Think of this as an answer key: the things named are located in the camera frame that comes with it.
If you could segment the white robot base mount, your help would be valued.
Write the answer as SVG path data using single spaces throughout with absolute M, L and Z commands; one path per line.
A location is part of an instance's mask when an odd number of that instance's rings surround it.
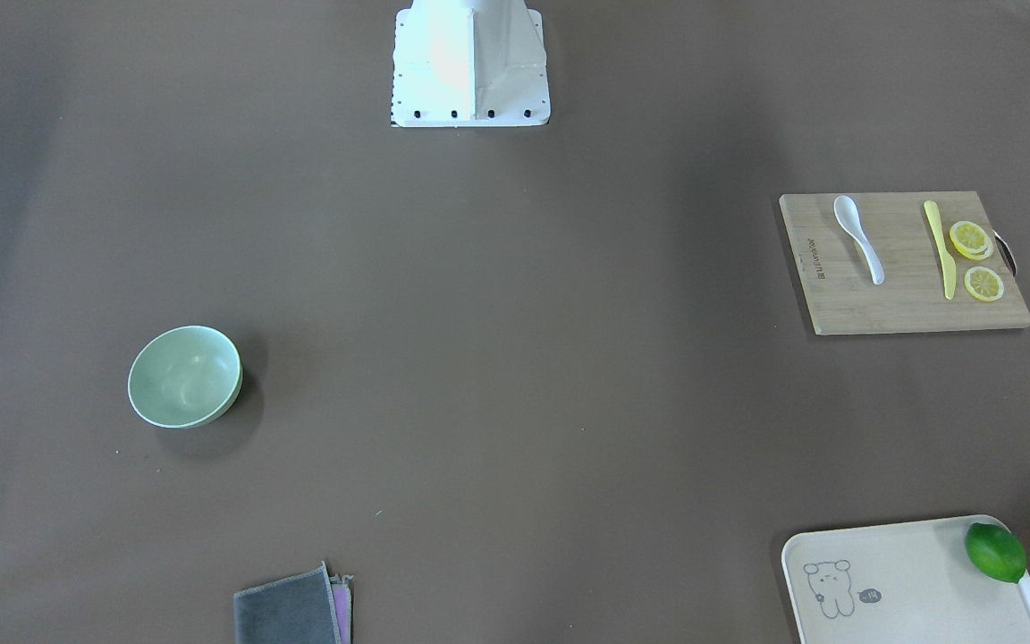
M 533 127 L 551 113 L 543 16 L 523 1 L 413 1 L 396 13 L 393 127 Z

